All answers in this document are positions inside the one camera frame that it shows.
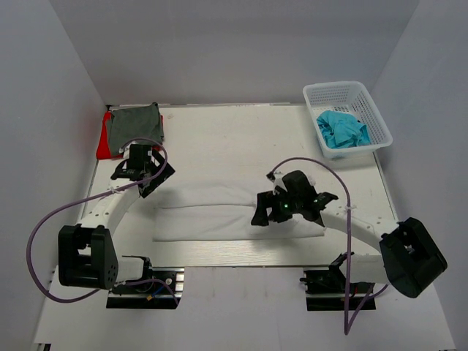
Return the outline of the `white t shirt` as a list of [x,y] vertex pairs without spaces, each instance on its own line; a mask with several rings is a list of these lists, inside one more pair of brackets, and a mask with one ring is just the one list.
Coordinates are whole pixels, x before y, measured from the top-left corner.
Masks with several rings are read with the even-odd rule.
[[244,241],[314,238],[325,229],[302,216],[266,227],[252,226],[257,193],[268,181],[187,181],[156,191],[156,242]]

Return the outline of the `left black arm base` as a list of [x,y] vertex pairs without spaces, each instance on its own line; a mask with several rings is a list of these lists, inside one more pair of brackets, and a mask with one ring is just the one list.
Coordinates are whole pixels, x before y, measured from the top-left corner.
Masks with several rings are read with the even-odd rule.
[[175,310],[184,289],[183,268],[150,268],[150,282],[121,284],[107,296],[107,309]]

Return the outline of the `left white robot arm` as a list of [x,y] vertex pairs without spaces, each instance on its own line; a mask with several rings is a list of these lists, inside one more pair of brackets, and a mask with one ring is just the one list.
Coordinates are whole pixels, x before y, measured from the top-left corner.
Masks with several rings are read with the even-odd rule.
[[94,208],[76,225],[65,225],[58,234],[58,279],[64,286],[112,290],[127,281],[140,292],[154,285],[150,259],[118,255],[115,233],[125,213],[137,201],[148,197],[175,170],[150,145],[133,144],[129,156],[110,177],[109,195],[99,198]]

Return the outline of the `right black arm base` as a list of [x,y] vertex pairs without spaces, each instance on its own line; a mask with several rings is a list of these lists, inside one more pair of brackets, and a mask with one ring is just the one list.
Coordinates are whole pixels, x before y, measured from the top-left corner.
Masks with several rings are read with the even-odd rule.
[[[300,282],[306,288],[306,308],[308,312],[343,312],[344,280],[334,279],[326,269],[311,269],[303,272]],[[369,283],[352,283],[350,288],[350,310],[354,311],[370,288]],[[361,310],[376,310],[373,299],[365,302]]]

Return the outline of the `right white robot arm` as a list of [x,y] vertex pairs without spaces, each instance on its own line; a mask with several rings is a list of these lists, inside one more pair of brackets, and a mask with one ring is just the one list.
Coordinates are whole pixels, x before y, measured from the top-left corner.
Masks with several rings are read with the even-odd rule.
[[342,254],[329,266],[331,285],[348,291],[355,283],[393,286],[408,298],[417,298],[448,267],[447,260],[418,219],[403,222],[355,214],[329,192],[317,192],[306,175],[292,171],[273,178],[273,189],[257,195],[251,224],[292,224],[294,218],[325,229],[349,233],[377,250],[376,254]]

